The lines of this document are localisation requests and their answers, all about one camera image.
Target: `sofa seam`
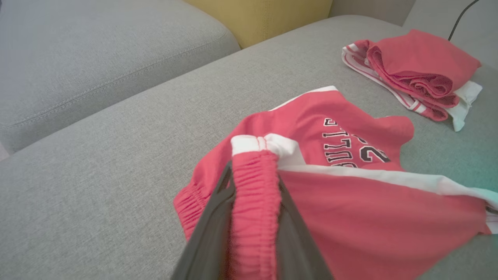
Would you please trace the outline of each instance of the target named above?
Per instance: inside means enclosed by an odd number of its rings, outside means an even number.
[[[269,6],[270,0],[264,2],[264,25],[263,25],[263,41],[268,39],[268,21],[269,21]]]
[[[170,57],[167,57],[167,58],[163,58],[163,59],[159,59],[159,60],[156,60],[152,63],[149,63],[145,66],[142,66],[142,67],[139,67],[139,68],[136,68],[134,70],[132,70],[131,72],[128,72],[126,74],[123,74],[115,79],[112,79],[112,80],[109,80],[107,82],[104,82],[104,83],[101,83],[89,90],[86,90],[80,94],[77,94],[69,99],[66,99],[62,102],[59,102],[58,104],[50,107],[49,109],[46,109],[40,113],[37,113],[37,114],[34,114],[32,116],[29,116],[29,117],[26,117],[20,121],[17,121],[15,122],[14,124],[12,125],[6,125],[6,124],[0,124],[0,127],[2,128],[13,128],[13,127],[21,127],[21,126],[24,126],[24,125],[27,125],[31,122],[35,122],[37,120],[40,120],[40,119],[43,119],[45,117],[47,117],[48,115],[50,114],[53,114],[55,112],[58,112],[62,109],[64,109],[65,107],[69,106],[69,105],[72,105],[80,100],[83,100],[85,99],[86,97],[88,96],[91,96],[91,95],[94,95],[96,93],[99,93],[99,92],[102,92],[103,90],[109,88],[110,86],[113,86],[113,85],[117,85],[123,81],[126,81],[132,77],[135,77],[135,76],[138,76],[140,73],[142,72],[145,72],[145,71],[148,71],[148,70],[151,70],[155,67],[158,67],[162,64],[164,64],[166,61],[170,60],[170,59],[173,59],[173,58],[176,58],[176,57],[181,57],[183,55],[186,55],[192,51],[195,51],[197,49],[200,49],[200,48],[203,48],[203,47],[206,47],[206,46],[209,46],[211,44],[214,44],[214,43],[217,43],[219,42],[220,40],[222,40],[226,35],[228,34],[228,31],[225,30],[225,33],[223,35],[221,35],[219,38],[211,41],[211,42],[208,42],[208,43],[205,43],[205,44],[202,44],[202,45],[198,45],[198,46],[195,46],[194,48],[192,49],[189,49],[189,50],[186,50],[184,52],[181,52],[181,53],[178,53],[178,54],[175,54],[173,56],[170,56]]]

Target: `folded clothing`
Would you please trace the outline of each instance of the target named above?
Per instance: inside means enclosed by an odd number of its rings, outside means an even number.
[[[444,108],[458,104],[453,92],[481,66],[451,42],[416,29],[368,45],[370,65],[386,82]]]
[[[451,115],[455,131],[464,126],[471,103],[482,89],[469,81],[481,65],[478,60],[418,30],[378,43],[356,41],[343,48],[342,59],[386,87],[407,109],[435,121]]]

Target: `white trim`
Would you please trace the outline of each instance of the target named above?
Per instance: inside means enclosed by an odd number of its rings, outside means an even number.
[[[361,64],[359,64],[356,60],[354,60],[353,58],[353,55],[351,54],[351,52],[347,49],[347,48],[343,48],[343,54],[342,54],[342,61],[348,65],[351,69],[355,70],[356,72],[362,74],[363,76],[371,79],[372,81],[378,83],[379,85],[385,87],[387,90],[389,90],[389,92],[392,93],[392,95],[394,95],[394,97],[396,97],[396,99],[398,99],[398,101],[403,105],[405,106],[405,108],[409,109],[409,110],[413,110],[414,106],[413,106],[413,99],[406,93],[404,92],[401,92],[401,91],[398,91],[394,88],[392,88],[391,86],[389,86],[388,84],[384,83],[379,75],[371,68],[368,68],[368,67],[365,67]],[[420,105],[420,107],[418,108],[417,111],[420,111],[422,110],[421,107],[423,107],[423,111],[425,110],[425,106],[424,105]]]
[[[306,164],[299,148],[299,143],[278,134],[267,134],[265,137],[237,135],[232,137],[231,143],[232,155],[250,151],[271,151],[279,158],[279,170],[359,177],[428,191],[439,195],[473,196],[487,201],[492,208],[498,209],[498,193],[481,188],[467,188],[442,175]],[[498,233],[498,215],[487,213],[486,222],[492,233]]]
[[[498,193],[481,188],[467,188],[442,175],[427,175],[403,171],[370,170],[343,166],[321,166],[310,164],[285,166],[280,169],[293,172],[360,177],[424,190],[439,195],[468,195],[483,199],[487,201],[491,207],[498,209]]]
[[[334,86],[328,86],[328,87],[323,87],[323,88],[319,88],[319,89],[315,89],[315,90],[312,90],[312,91],[305,92],[305,93],[303,93],[301,95],[298,95],[298,96],[296,96],[296,97],[294,97],[294,98],[292,98],[292,99],[290,99],[290,100],[288,100],[288,101],[286,101],[286,102],[278,105],[277,107],[271,109],[270,111],[273,111],[273,110],[276,110],[276,109],[278,109],[280,107],[283,107],[284,105],[289,104],[291,101],[294,101],[297,98],[299,98],[299,97],[301,97],[301,96],[303,96],[303,95],[305,95],[307,93],[310,93],[310,92],[325,92],[325,91],[337,91],[337,88],[334,87]]]
[[[230,140],[232,156],[250,151],[269,150],[279,158],[278,166],[305,165],[304,157],[297,141],[278,134],[267,134],[265,137],[237,135]]]

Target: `white stripe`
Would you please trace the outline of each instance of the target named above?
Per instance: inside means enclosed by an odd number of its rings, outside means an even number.
[[[389,92],[391,92],[394,97],[396,97],[396,99],[398,99],[398,101],[403,105],[405,106],[405,108],[409,109],[409,110],[412,110],[412,108],[410,108],[412,105],[413,105],[413,100],[410,98],[410,96],[404,92],[401,92],[401,91],[398,91],[396,89],[393,89],[391,86],[389,86],[388,84],[384,83],[382,80],[380,80],[380,77],[378,77],[378,74],[371,68],[368,68],[368,67],[365,67],[361,64],[359,64],[356,60],[354,60],[354,58],[350,55],[350,52],[346,49],[346,48],[343,48],[343,55],[342,55],[342,60],[343,62],[348,65],[351,69],[355,70],[356,72],[362,74],[363,76],[371,79],[372,81],[378,83],[379,85],[385,87],[387,90],[389,90]],[[369,73],[369,75],[366,75],[364,72],[361,72],[359,70],[363,70],[367,73]],[[406,100],[408,104],[411,104],[411,106],[407,106],[403,100]]]
[[[295,165],[281,170],[293,172],[319,173],[333,176],[351,176],[377,180],[413,189],[433,192],[439,195],[468,195],[487,201],[498,209],[498,193],[481,188],[467,188],[442,175],[427,175],[403,171],[369,170],[343,166]]]
[[[288,101],[286,101],[286,102],[284,102],[284,103],[282,103],[282,104],[278,105],[277,107],[275,107],[275,108],[271,109],[270,111],[276,110],[276,109],[278,109],[278,108],[280,108],[280,107],[282,107],[282,106],[284,106],[284,105],[287,105],[287,104],[289,104],[291,101],[294,101],[294,100],[296,100],[297,98],[299,98],[299,97],[301,97],[301,96],[303,96],[303,95],[305,95],[305,94],[307,94],[307,93],[310,93],[310,92],[324,92],[324,91],[337,91],[337,88],[336,88],[336,87],[334,87],[334,86],[328,86],[328,87],[323,87],[323,88],[319,88],[319,89],[316,89],[316,90],[312,90],[312,91],[305,92],[305,93],[303,93],[303,94],[301,94],[301,95],[298,95],[298,96],[296,96],[296,97],[292,98],[291,100],[288,100]]]

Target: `gray fabric upholstery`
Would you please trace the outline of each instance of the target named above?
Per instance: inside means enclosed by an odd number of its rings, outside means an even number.
[[[341,61],[357,39],[406,32],[362,16],[326,19],[128,98],[0,162],[0,279],[167,279],[185,241],[172,200],[197,162],[245,116],[335,85],[374,117],[403,115],[405,169],[496,189],[496,72],[466,127],[406,110]],[[496,237],[475,237],[423,279],[492,279]]]
[[[239,50],[181,0],[11,0],[0,14],[0,142],[9,153]]]

